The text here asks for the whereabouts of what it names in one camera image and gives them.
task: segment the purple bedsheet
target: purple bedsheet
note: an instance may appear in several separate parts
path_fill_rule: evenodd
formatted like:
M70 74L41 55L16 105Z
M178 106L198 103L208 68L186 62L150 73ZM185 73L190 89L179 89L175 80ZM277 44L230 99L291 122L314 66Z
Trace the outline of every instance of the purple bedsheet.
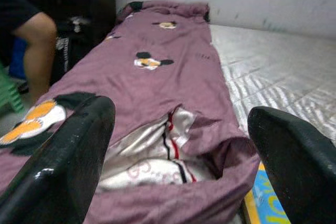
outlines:
M133 13L128 5L119 15L123 22L39 102L76 91L111 98L116 125L110 147L181 105L196 114L183 151L212 158L222 178L96 193L85 223L224 224L251 189L259 158L238 129L204 20L208 6L165 1L138 4L141 10ZM150 55L152 61L142 59L136 66L139 55ZM8 151L0 153L0 192L26 160Z

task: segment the cartoon print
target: cartoon print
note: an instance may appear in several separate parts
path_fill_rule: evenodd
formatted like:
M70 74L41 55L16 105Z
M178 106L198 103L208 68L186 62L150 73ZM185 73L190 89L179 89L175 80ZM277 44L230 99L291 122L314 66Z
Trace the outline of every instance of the cartoon print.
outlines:
M111 33L111 35L107 36L105 38L105 40L108 40L108 39L119 39L121 36L115 36L115 33Z
M152 58L149 52L138 52L136 54L138 59L134 60L134 65L139 68L147 68L149 70L154 70L162 65L170 65L173 64L173 60L155 60Z
M177 27L177 23L175 21L171 22L155 22L152 25L159 25L159 27L163 29L175 29Z
M36 107L32 107L24 121L9 133L0 137L0 145L9 145L18 139L36 136L47 130L54 123L66 119L66 111L54 100L47 100Z

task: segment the mattress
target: mattress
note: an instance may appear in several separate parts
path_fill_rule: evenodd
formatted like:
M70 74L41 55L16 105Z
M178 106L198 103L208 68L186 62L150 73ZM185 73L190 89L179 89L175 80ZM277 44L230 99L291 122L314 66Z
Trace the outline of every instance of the mattress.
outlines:
M336 41L210 25L236 116L255 106L313 124L336 146Z

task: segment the green stool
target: green stool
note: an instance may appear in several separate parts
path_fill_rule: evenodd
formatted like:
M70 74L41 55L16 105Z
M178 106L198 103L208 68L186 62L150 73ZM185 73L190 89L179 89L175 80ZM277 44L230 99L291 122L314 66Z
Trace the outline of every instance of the green stool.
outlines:
M0 108L7 103L11 104L15 112L20 112L24 108L20 94L0 62Z

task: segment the bed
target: bed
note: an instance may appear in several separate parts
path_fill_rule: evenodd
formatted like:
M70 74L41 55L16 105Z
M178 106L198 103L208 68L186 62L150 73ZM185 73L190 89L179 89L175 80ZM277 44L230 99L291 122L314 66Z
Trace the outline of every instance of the bed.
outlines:
M142 16L142 10L146 8L154 12L150 18ZM119 15L119 21L124 22L122 24L131 25L120 26L109 33L102 44L93 49L40 99L41 104L46 101L49 103L44 106L49 106L50 103L54 106L56 102L64 106L63 112L66 111L67 115L74 110L74 103L79 103L81 99L86 99L93 93L110 97L116 104L115 131L85 223L105 223L104 221L112 220L116 223L125 221L151 223L154 220L161 223L186 221L199 223L206 220L211 223L223 223L231 220L245 193L253 184L259 163L256 150L246 137L247 114L254 106L267 105L286 110L312 122L330 138L335 137L333 111L335 111L336 89L332 82L335 79L332 68L335 67L333 41L215 25L210 25L210 36L208 24L204 22L207 11L208 7L204 4L192 6L171 2L131 3ZM159 15L166 15L169 12L174 13L173 18L170 16L163 20L163 16ZM137 17L143 20L136 23ZM149 23L150 31L161 29L155 39L147 36L146 30L142 30L144 21ZM184 29L179 35L187 40L190 47L185 48L186 42L182 44L174 36L163 34L163 31L172 33L178 26ZM123 38L125 35L129 35L131 40L125 41ZM156 39L161 39L164 44L173 45L167 48L169 54L155 45ZM185 52L188 50L195 59L186 58L180 61L179 58L174 58L177 54L186 57L188 54ZM110 54L115 55L112 62L108 57ZM129 57L128 61L131 63L128 63L126 68L117 68L122 66L124 59L118 58L116 54L124 58ZM184 82L201 80L201 83L196 85L193 83L186 85L183 81L172 83L171 79L174 79L174 76L178 76L181 80L181 73L175 70L168 72L170 67L187 68L188 71L182 71L185 74L182 80ZM114 71L113 78L109 76L111 68ZM164 81L161 81L162 76L158 76L155 72L157 69L164 74ZM158 91L148 89L150 79L144 77L144 71L156 78L154 79L156 86L164 87L163 93L167 96L163 99L164 103L155 99L147 100L150 97L148 94L157 95ZM183 92L181 93L176 87L183 87ZM141 94L133 97L129 94L129 90ZM185 98L190 97L196 103L185 101ZM181 101L185 102L184 107L179 106ZM123 104L134 106L121 110ZM169 108L162 110L162 104ZM140 109L145 109L150 116L147 115L148 118L144 120L142 114L138 112ZM190 113L190 110L195 111L198 118ZM64 120L61 109L59 114L61 122ZM123 121L127 116L133 121ZM184 127L181 132L178 131L179 120L180 125ZM59 126L60 123L49 130L55 131ZM179 169L182 182L190 182L189 184L182 187L176 185L134 187L144 185L144 180L132 184L133 182L129 180L122 180L123 174L115 180L115 175L121 173L113 169L123 168L125 161L120 160L116 163L116 154L122 153L125 149L128 151L141 149L143 143L138 136L143 135L149 128L161 132L160 136L163 135L163 145L158 148L167 149L169 161L176 163L179 156L185 157L182 163L178 162L177 166L175 165L175 168ZM192 135L196 141L188 142L186 133ZM171 141L170 146L165 142L165 138L169 135L173 139L174 134L178 137L175 141ZM175 158L170 160L172 153L175 153ZM6 176L0 180L2 183L0 189L3 190L4 185L15 176L28 157L14 157L8 151L0 154L2 161L5 161L1 172ZM212 164L207 166L207 170L199 169L199 160L190 158L187 154L211 156ZM159 164L149 161L139 163L143 160L141 155L135 159L132 156L133 163L126 170L130 177L138 178L141 171L148 175L150 167ZM215 178L223 176L219 180L213 180L208 174L209 167L214 163L220 170L220 174L215 175ZM172 183L168 177L160 179L166 184ZM180 183L179 177L172 176L171 179L177 179L177 184ZM124 190L120 190L121 187L130 188L125 194Z

